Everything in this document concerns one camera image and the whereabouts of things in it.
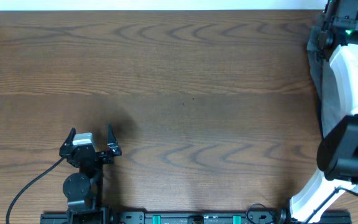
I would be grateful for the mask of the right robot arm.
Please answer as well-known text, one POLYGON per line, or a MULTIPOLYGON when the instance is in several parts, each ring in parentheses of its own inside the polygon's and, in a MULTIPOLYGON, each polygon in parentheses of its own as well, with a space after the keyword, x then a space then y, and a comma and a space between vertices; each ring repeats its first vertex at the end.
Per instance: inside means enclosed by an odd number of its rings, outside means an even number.
POLYGON ((316 171, 275 222, 350 223, 347 212, 329 208, 344 193, 358 197, 358 1, 329 0, 307 52, 323 138, 316 171))

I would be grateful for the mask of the grey shorts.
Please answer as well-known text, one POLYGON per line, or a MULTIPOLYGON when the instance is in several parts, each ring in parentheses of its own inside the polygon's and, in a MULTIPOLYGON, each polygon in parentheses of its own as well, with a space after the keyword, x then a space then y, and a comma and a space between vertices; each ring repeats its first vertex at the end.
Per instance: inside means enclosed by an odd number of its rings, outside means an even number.
POLYGON ((320 15, 307 51, 321 103, 318 169, 358 193, 358 12, 354 18, 320 15))

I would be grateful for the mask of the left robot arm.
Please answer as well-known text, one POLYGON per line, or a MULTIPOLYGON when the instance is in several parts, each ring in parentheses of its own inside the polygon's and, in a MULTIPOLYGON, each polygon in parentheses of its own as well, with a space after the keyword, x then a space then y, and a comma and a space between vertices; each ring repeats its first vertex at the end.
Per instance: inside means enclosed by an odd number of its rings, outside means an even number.
POLYGON ((73 128, 59 150, 59 155, 79 171, 63 183, 67 198, 68 223, 112 223, 111 209, 102 206, 103 167, 114 163, 122 151, 108 125, 107 151, 97 151, 92 133, 77 134, 73 128))

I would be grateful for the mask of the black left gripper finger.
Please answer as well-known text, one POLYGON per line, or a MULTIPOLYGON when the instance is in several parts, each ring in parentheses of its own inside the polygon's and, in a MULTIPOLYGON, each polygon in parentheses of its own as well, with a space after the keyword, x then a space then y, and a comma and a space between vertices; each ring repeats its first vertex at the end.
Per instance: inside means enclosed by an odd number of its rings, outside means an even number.
POLYGON ((65 141, 62 144, 62 148, 65 148, 65 147, 68 147, 68 146, 72 145, 72 142, 73 142, 73 139, 75 137, 75 134, 76 134, 76 129, 71 128, 68 137, 65 139, 65 141))
POLYGON ((114 136, 111 123, 108 124, 107 145, 111 151, 117 151, 119 149, 119 144, 114 136))

